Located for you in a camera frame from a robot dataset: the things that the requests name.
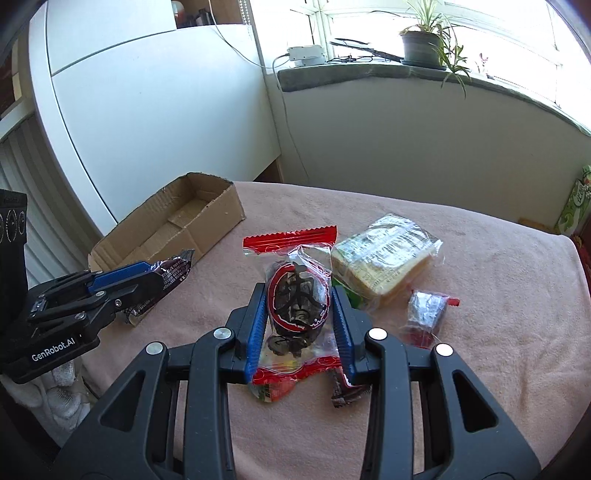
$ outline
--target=snack package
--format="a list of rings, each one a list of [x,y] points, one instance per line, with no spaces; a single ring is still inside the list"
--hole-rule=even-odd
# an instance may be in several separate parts
[[[413,292],[408,301],[406,325],[400,329],[400,339],[409,345],[431,348],[437,340],[447,307],[459,305],[460,300],[443,293]]]
[[[340,365],[330,309],[335,241],[335,226],[244,239],[245,254],[265,271],[271,326],[253,384],[302,380]]]
[[[250,383],[248,384],[248,388],[260,401],[264,403],[273,403],[291,392],[295,388],[297,382],[297,380],[288,378],[280,382],[266,383],[262,385]]]
[[[349,405],[358,401],[363,396],[371,393],[371,385],[352,385],[342,367],[334,368],[329,372],[333,379],[333,396],[330,401],[335,408]]]
[[[574,182],[569,198],[554,225],[554,233],[572,235],[584,218],[589,200],[591,200],[591,165],[586,165],[583,167],[582,179]]]
[[[191,261],[193,260],[194,253],[194,249],[183,250],[175,257],[157,261],[151,266],[150,271],[155,271],[162,276],[164,280],[164,288],[156,297],[143,303],[133,305],[130,308],[125,309],[123,312],[120,312],[124,315],[125,323],[137,326],[154,305],[187,278],[187,275],[191,270]]]
[[[364,299],[365,307],[378,308],[426,270],[439,255],[442,241],[415,222],[390,213],[335,245],[335,277]]]

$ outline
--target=white cable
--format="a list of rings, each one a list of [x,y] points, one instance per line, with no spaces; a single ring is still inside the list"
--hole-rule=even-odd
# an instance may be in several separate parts
[[[285,115],[285,125],[287,126],[287,132],[288,132],[288,133],[289,133],[289,135],[290,135],[290,138],[291,138],[291,143],[293,144],[293,146],[294,146],[294,149],[295,149],[295,153],[297,153],[297,157],[298,157],[298,159],[300,160],[301,167],[304,169],[304,172],[305,172],[305,174],[306,174],[306,179],[307,179],[307,181],[308,181],[308,186],[309,186],[309,185],[310,185],[310,175],[308,174],[308,170],[306,169],[306,166],[304,165],[304,162],[303,162],[303,160],[301,159],[300,150],[298,150],[298,148],[297,148],[297,145],[296,145],[296,141],[294,140],[294,136],[293,136],[293,134],[291,133],[291,128],[290,128],[290,120],[289,120],[289,118],[287,117],[287,105],[285,104],[285,96],[283,95],[283,89],[281,88],[281,84],[279,83],[279,77],[277,76],[277,71],[275,70],[275,62],[276,62],[277,60],[279,60],[280,58],[283,58],[283,57],[288,57],[288,56],[289,56],[289,54],[288,54],[288,53],[285,53],[285,54],[283,54],[283,55],[279,55],[279,56],[278,56],[278,57],[277,57],[275,60],[273,60],[273,62],[271,63],[271,68],[273,69],[273,75],[275,75],[275,81],[277,82],[277,88],[279,88],[279,92],[280,92],[280,94],[281,94],[281,102],[283,103],[283,113],[284,113],[284,115]]]
[[[257,63],[255,61],[252,61],[251,59],[245,57],[242,52],[240,50],[238,50],[236,47],[234,47],[234,45],[232,45],[228,40],[226,40],[226,38],[222,35],[222,32],[220,31],[219,27],[217,26],[217,22],[216,22],[216,17],[215,15],[213,15],[213,8],[212,8],[212,0],[207,0],[209,3],[209,13],[212,15],[212,20],[213,20],[213,24],[216,26],[216,30],[217,33],[220,35],[220,37],[222,38],[222,40],[224,42],[226,42],[226,44],[228,44],[228,46],[235,51],[236,53],[238,53],[244,60],[246,60],[247,62],[252,63],[253,65],[256,65],[257,67],[260,67],[262,69],[267,69],[270,70],[269,67],[265,67],[264,65],[261,65],[260,63]]]

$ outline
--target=white electrical box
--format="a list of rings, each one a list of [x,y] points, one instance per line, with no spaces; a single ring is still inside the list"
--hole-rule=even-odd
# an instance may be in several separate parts
[[[311,67],[326,63],[326,55],[321,45],[310,45],[308,47],[291,47],[287,49],[290,60],[295,62],[297,67]]]

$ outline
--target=white towel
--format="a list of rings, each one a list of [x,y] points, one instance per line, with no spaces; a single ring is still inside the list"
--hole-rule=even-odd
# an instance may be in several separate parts
[[[84,420],[94,400],[79,377],[71,360],[23,385],[6,375],[0,375],[0,382],[18,404],[35,415],[61,447]]]

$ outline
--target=silver screw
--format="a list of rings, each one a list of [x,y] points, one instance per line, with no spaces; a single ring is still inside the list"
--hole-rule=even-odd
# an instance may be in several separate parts
[[[383,328],[372,328],[369,331],[369,337],[374,340],[384,340],[388,336],[388,332]]]
[[[149,343],[148,346],[146,347],[146,353],[148,355],[158,355],[159,353],[162,352],[162,350],[164,350],[164,347],[163,347],[162,343],[160,343],[160,342]]]
[[[450,356],[453,353],[453,348],[446,343],[440,343],[435,347],[435,351],[441,356]]]
[[[225,340],[226,338],[230,338],[231,335],[232,331],[226,327],[218,328],[213,332],[213,336],[218,340]]]

